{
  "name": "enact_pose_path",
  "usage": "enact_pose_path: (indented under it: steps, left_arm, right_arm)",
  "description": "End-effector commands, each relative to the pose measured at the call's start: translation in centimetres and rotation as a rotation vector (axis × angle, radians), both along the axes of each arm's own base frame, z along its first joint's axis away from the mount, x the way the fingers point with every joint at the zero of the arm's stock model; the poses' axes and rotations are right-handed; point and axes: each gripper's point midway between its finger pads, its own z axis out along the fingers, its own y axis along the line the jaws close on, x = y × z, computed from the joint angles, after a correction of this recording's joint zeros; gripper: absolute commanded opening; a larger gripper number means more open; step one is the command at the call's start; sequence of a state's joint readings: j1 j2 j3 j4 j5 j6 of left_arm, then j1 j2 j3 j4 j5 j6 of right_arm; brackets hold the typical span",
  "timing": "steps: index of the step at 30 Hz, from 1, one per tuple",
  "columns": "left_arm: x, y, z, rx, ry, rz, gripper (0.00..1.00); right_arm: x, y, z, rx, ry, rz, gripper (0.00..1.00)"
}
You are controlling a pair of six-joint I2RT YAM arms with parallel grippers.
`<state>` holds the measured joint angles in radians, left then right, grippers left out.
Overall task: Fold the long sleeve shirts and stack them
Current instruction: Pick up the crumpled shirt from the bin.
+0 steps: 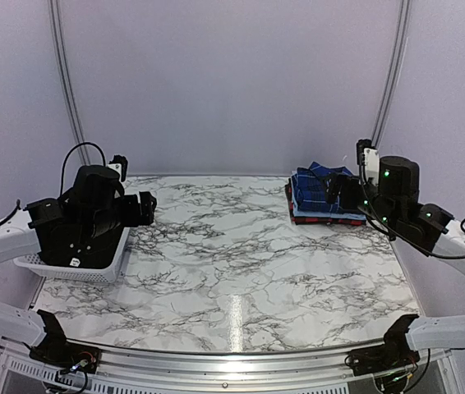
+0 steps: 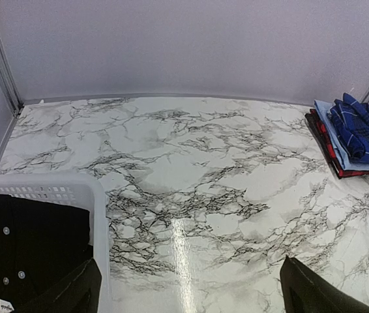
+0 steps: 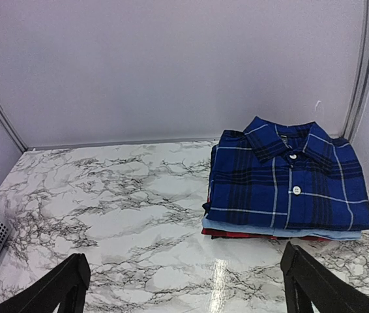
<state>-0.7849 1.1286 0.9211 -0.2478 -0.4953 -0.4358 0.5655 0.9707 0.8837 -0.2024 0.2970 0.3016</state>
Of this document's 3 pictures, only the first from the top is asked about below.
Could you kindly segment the black long sleeve shirt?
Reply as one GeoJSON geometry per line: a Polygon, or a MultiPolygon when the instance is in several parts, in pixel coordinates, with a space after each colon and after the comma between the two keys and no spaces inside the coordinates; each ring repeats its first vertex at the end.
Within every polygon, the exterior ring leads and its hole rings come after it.
{"type": "Polygon", "coordinates": [[[67,222],[65,218],[38,220],[33,222],[40,252],[40,259],[49,266],[72,266],[72,260],[83,268],[103,269],[113,260],[109,253],[114,252],[120,241],[124,227],[101,227],[101,233],[92,234],[90,225],[67,222]]]}

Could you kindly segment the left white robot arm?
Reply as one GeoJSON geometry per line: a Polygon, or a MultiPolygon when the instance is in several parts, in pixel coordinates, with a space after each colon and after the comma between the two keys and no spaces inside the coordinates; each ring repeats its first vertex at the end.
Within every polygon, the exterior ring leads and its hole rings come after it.
{"type": "MultiPolygon", "coordinates": [[[[16,207],[0,221],[0,263],[36,255],[50,268],[112,263],[127,228],[154,221],[156,198],[129,195],[115,164],[78,170],[71,189],[58,198],[16,207]]],[[[37,348],[56,365],[73,358],[73,347],[53,314],[17,309],[0,301],[0,336],[37,348]]]]}

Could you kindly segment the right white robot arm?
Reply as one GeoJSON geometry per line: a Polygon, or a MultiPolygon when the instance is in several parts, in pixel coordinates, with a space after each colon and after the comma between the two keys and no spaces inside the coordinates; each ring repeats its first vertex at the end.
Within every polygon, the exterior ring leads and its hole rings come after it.
{"type": "MultiPolygon", "coordinates": [[[[381,157],[370,148],[358,154],[357,163],[357,176],[334,173],[321,182],[327,200],[360,210],[378,221],[390,238],[465,276],[465,226],[440,206],[419,203],[418,164],[399,156],[381,157]]],[[[408,352],[426,349],[465,350],[465,315],[404,315],[384,334],[376,359],[393,368],[408,352]]]]}

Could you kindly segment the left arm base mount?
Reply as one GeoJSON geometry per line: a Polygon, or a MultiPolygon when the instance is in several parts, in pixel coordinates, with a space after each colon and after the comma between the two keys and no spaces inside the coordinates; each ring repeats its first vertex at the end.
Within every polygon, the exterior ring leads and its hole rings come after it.
{"type": "Polygon", "coordinates": [[[101,356],[98,347],[70,342],[61,337],[45,337],[37,346],[28,348],[31,359],[59,367],[62,373],[95,373],[101,356]]]}

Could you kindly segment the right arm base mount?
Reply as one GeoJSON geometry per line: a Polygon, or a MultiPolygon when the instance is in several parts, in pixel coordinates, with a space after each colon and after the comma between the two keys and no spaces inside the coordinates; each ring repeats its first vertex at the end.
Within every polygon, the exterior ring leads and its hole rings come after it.
{"type": "Polygon", "coordinates": [[[354,376],[369,373],[381,373],[408,365],[415,365],[420,360],[417,351],[400,351],[395,345],[368,346],[351,350],[344,363],[354,376]]]}

